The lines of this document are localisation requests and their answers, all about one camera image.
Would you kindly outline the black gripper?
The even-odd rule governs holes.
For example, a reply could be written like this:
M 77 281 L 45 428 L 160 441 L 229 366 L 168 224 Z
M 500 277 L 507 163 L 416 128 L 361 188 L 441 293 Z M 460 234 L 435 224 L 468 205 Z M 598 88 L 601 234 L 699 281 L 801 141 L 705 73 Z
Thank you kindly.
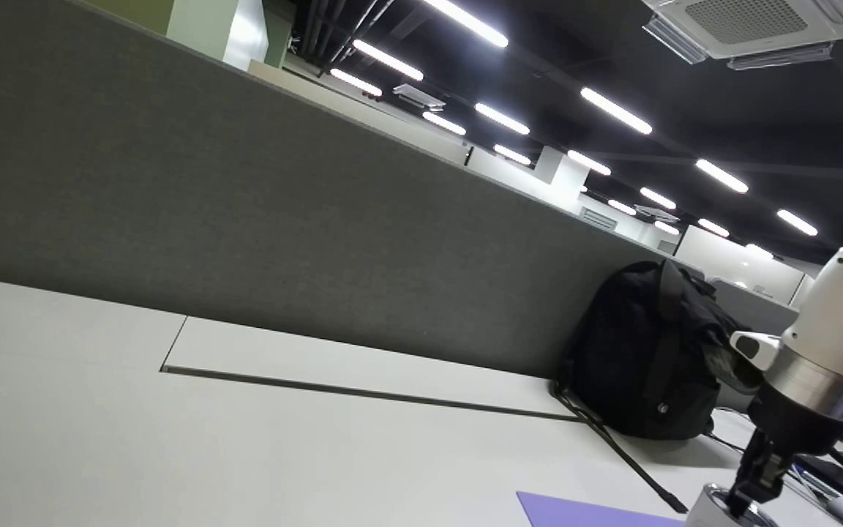
M 732 514 L 778 497 L 784 470 L 798 453 L 831 453 L 843 438 L 843 412 L 838 417 L 819 415 L 773 385 L 751 398 L 749 417 L 756 429 L 724 497 Z

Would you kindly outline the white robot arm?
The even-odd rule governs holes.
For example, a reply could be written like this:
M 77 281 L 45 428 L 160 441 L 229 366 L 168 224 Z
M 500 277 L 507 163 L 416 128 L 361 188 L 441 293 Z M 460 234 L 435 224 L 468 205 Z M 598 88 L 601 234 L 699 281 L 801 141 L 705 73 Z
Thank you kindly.
M 724 491 L 727 508 L 740 517 L 782 494 L 798 453 L 829 453 L 843 438 L 843 249 L 782 334 L 735 330 L 728 344 L 762 372 L 749 404 L 756 429 Z

